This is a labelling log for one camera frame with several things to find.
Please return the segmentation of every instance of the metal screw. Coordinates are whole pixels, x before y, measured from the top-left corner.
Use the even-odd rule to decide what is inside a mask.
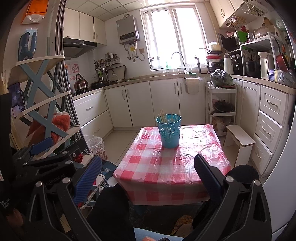
[[[260,182],[259,180],[255,180],[255,181],[254,181],[254,184],[255,184],[256,186],[260,186],[260,185],[261,185],[261,182]]]
[[[42,186],[42,182],[41,181],[36,182],[35,186],[36,187],[41,187]]]
[[[69,183],[70,181],[71,181],[71,179],[69,177],[65,177],[62,180],[63,183]]]
[[[227,176],[225,179],[226,179],[226,181],[229,182],[229,183],[231,183],[231,182],[234,181],[233,177],[231,177],[231,176]]]

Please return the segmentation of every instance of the stool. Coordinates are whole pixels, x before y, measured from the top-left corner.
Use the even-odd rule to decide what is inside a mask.
[[[255,144],[255,141],[238,125],[231,125],[226,127],[227,134],[223,144],[223,151],[228,153],[230,158],[232,157],[234,159],[233,167],[248,164],[252,147]],[[224,148],[234,145],[237,145],[239,147],[236,158],[234,157],[234,154],[236,154],[235,147]]]

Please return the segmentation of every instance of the countertop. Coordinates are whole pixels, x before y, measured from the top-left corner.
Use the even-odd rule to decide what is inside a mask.
[[[197,77],[210,77],[210,75],[211,74],[208,74],[208,73],[197,73]],[[107,90],[107,89],[118,87],[118,86],[130,85],[130,84],[135,84],[135,83],[140,83],[140,82],[145,82],[145,81],[176,79],[176,78],[184,78],[184,77],[194,78],[194,76],[190,76],[188,74],[174,74],[174,73],[173,74],[158,74],[157,76],[155,76],[155,75],[139,76],[139,77],[135,78],[135,80],[124,81],[122,83],[117,83],[117,84],[105,86],[103,88],[91,90],[91,91],[85,92],[83,94],[76,95],[73,97],[73,100],[77,100],[82,97],[88,96],[90,94],[97,93],[99,91]],[[231,77],[235,78],[235,79],[250,81],[253,83],[260,84],[260,85],[265,85],[265,86],[280,90],[282,92],[285,92],[287,94],[296,95],[296,89],[293,89],[293,88],[288,87],[286,85],[278,84],[273,81],[264,80],[264,79],[257,79],[257,78],[248,77],[248,76],[235,75],[235,74],[231,74]]]

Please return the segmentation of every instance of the range hood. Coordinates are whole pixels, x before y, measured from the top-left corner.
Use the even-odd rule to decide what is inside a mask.
[[[97,47],[96,43],[80,39],[63,38],[65,59],[77,58]]]

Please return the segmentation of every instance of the white thermos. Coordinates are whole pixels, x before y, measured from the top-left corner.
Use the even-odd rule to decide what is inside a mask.
[[[233,59],[231,55],[224,54],[223,63],[224,63],[224,70],[229,74],[233,74]]]

